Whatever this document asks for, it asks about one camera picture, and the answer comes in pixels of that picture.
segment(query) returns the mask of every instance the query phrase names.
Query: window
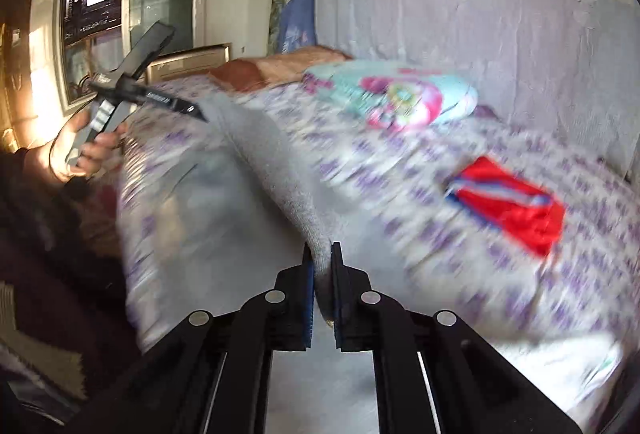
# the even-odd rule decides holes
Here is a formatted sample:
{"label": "window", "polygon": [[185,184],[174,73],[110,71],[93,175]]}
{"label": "window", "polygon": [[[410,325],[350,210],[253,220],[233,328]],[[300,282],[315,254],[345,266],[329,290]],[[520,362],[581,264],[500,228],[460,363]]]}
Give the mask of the window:
{"label": "window", "polygon": [[117,68],[156,21],[175,27],[164,53],[204,45],[203,0],[60,0],[54,27],[63,111],[70,114],[91,93],[81,82],[99,70]]}

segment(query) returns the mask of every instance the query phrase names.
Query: red fabric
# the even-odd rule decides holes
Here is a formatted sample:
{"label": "red fabric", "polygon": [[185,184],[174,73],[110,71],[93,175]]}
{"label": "red fabric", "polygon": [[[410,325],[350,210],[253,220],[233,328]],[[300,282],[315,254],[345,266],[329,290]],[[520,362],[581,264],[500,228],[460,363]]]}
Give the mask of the red fabric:
{"label": "red fabric", "polygon": [[481,183],[500,183],[529,196],[545,195],[551,198],[549,205],[533,207],[481,196],[468,189],[460,189],[456,192],[462,204],[498,225],[533,254],[546,257],[562,236],[564,220],[562,204],[541,188],[517,179],[513,174],[502,170],[489,158],[479,157],[466,167],[459,177]]}

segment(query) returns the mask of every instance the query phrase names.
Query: person's arm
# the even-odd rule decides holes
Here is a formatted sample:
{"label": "person's arm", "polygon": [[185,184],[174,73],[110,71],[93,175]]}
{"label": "person's arm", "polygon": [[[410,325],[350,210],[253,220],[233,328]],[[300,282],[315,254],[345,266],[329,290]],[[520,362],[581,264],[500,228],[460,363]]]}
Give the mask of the person's arm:
{"label": "person's arm", "polygon": [[74,176],[87,176],[98,172],[103,161],[118,146],[120,137],[127,130],[127,124],[122,123],[114,133],[101,133],[94,141],[84,144],[78,166],[69,167],[65,161],[66,155],[71,150],[76,133],[89,123],[89,119],[88,109],[80,111],[66,122],[56,140],[26,151],[23,172],[43,180],[52,187],[62,187]]}

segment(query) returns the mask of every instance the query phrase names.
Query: metal bolt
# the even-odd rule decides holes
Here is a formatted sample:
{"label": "metal bolt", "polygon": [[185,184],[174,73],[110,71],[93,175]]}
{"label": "metal bolt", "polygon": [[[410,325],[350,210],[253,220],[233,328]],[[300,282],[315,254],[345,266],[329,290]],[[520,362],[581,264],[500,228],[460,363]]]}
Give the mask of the metal bolt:
{"label": "metal bolt", "polygon": [[362,300],[365,304],[377,304],[380,302],[380,293],[376,291],[366,291],[360,296],[360,300]]}
{"label": "metal bolt", "polygon": [[441,311],[436,315],[436,320],[443,326],[452,326],[458,319],[450,311]]}
{"label": "metal bolt", "polygon": [[209,322],[209,314],[206,311],[194,311],[189,315],[189,324],[192,326],[204,326]]}
{"label": "metal bolt", "polygon": [[278,289],[272,289],[264,295],[264,299],[269,304],[279,304],[285,299],[286,295]]}

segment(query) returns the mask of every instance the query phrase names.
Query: pillow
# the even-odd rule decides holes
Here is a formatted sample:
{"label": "pillow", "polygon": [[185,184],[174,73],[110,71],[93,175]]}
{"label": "pillow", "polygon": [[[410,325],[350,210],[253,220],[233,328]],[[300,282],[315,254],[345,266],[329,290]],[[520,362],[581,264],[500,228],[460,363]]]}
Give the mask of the pillow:
{"label": "pillow", "polygon": [[213,82],[225,91],[247,93],[299,82],[315,64],[338,63],[350,57],[324,46],[306,46],[295,52],[264,58],[234,59],[209,71]]}
{"label": "pillow", "polygon": [[391,61],[313,66],[303,88],[392,131],[466,117],[478,104],[478,93],[460,77]]}

